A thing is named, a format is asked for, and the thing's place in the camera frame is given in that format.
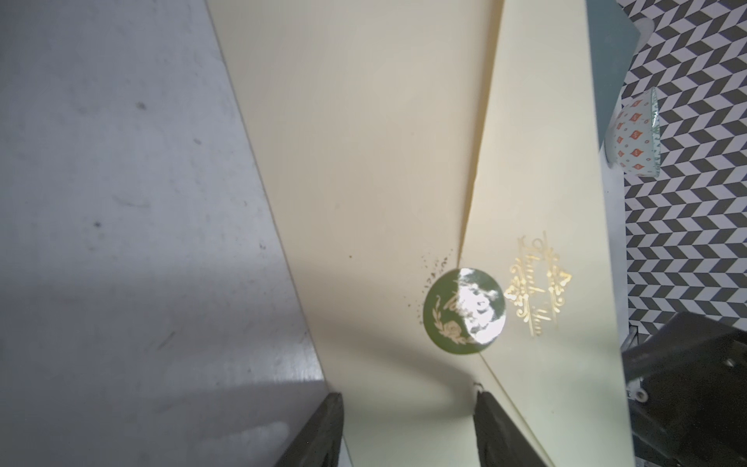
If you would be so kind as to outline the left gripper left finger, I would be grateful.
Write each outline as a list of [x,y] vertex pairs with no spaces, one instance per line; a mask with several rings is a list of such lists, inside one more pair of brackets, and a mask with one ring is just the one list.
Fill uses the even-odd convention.
[[344,432],[344,397],[331,392],[283,455],[275,467],[338,467]]

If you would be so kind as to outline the cream yellow envelope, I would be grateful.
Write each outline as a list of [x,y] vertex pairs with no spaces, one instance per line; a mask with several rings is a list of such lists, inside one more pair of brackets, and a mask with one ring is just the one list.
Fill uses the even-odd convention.
[[585,2],[208,8],[352,462],[632,465]]

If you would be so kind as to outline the light blue envelope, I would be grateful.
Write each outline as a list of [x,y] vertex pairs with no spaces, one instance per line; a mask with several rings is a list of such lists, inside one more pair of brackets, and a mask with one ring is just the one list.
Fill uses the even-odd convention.
[[615,0],[587,0],[598,144],[616,111],[640,32]]

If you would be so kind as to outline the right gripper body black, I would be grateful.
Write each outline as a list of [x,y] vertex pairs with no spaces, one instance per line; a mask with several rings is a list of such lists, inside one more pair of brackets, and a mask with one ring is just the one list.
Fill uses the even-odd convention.
[[677,313],[623,351],[637,458],[656,466],[746,463],[746,334]]

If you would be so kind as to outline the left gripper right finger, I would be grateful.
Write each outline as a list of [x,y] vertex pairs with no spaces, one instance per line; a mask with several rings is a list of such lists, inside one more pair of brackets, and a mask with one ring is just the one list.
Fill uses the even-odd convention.
[[473,420],[480,466],[548,466],[490,392],[478,393]]

